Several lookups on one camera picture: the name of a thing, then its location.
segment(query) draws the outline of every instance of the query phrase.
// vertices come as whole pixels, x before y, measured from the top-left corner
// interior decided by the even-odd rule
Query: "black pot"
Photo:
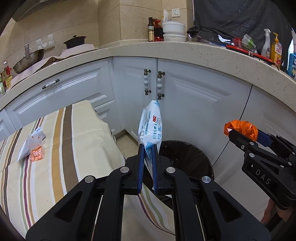
[[[67,40],[66,42],[64,42],[64,44],[67,46],[67,49],[70,49],[84,44],[85,38],[85,36],[76,37],[76,35],[74,35],[72,39]]]

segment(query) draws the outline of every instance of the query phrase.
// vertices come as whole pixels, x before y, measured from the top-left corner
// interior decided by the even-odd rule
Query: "pot lid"
[[[73,40],[73,39],[78,39],[78,38],[80,38],[80,39],[85,39],[86,36],[78,36],[78,37],[77,37],[77,35],[74,35],[73,38],[67,40],[66,42],[64,42],[64,44],[68,43],[68,41],[71,41],[71,40]]]

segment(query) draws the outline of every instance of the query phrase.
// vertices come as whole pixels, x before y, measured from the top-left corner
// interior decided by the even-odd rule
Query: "yellow bottle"
[[[270,59],[276,64],[278,68],[281,67],[281,53],[282,53],[282,45],[278,40],[278,34],[274,33],[276,36],[274,38],[274,42],[271,44],[271,53],[270,53]]]

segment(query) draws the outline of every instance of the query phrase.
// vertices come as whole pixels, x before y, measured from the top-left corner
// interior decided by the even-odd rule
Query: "blue box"
[[[288,63],[288,75],[296,80],[296,53],[291,53]]]

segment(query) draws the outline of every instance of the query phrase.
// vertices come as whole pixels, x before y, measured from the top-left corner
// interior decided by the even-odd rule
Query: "metal screw cap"
[[[173,167],[168,167],[166,170],[168,173],[174,173],[176,171],[176,169]]]
[[[202,181],[203,181],[204,183],[210,183],[210,182],[211,182],[211,178],[208,177],[208,176],[204,176],[204,177],[202,177]]]
[[[122,173],[127,173],[129,171],[129,168],[128,167],[122,167],[122,168],[120,168],[120,171]]]
[[[93,176],[87,176],[87,177],[84,179],[84,181],[85,181],[86,183],[92,183],[92,182],[94,181],[94,177],[93,177]]]

